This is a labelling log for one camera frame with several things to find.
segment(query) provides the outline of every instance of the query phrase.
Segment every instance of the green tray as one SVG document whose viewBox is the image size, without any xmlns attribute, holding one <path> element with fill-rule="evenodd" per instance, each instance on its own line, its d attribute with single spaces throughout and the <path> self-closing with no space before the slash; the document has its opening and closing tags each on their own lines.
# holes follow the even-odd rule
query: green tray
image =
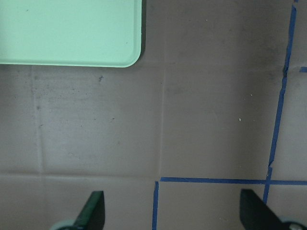
<svg viewBox="0 0 307 230">
<path fill-rule="evenodd" d="M 142 0 L 0 0 L 0 63 L 127 67 L 141 53 Z"/>
</svg>

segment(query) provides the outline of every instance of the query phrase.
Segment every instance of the mint green plastic tray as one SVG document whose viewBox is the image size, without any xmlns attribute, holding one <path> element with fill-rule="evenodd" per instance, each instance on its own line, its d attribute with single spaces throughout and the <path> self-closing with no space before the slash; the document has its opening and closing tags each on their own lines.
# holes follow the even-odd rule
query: mint green plastic tray
<svg viewBox="0 0 307 230">
<path fill-rule="evenodd" d="M 0 63 L 127 67 L 141 53 L 142 0 L 0 0 Z"/>
</svg>

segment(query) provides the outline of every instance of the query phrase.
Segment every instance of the tray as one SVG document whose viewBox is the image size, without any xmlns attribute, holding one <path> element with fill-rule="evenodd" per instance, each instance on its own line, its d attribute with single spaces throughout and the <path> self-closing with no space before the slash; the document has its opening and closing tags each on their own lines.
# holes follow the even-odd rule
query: tray
<svg viewBox="0 0 307 230">
<path fill-rule="evenodd" d="M 142 0 L 0 0 L 0 28 L 1 64 L 127 67 Z"/>
</svg>

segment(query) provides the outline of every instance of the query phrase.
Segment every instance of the floor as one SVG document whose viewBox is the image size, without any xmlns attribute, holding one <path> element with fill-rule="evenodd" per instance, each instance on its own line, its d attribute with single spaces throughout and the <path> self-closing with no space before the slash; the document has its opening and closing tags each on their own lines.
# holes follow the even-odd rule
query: floor
<svg viewBox="0 0 307 230">
<path fill-rule="evenodd" d="M 129 68 L 1 65 L 1 228 L 48 230 L 104 190 L 105 230 L 242 230 L 241 188 L 307 224 L 306 11 L 147 0 Z"/>
</svg>

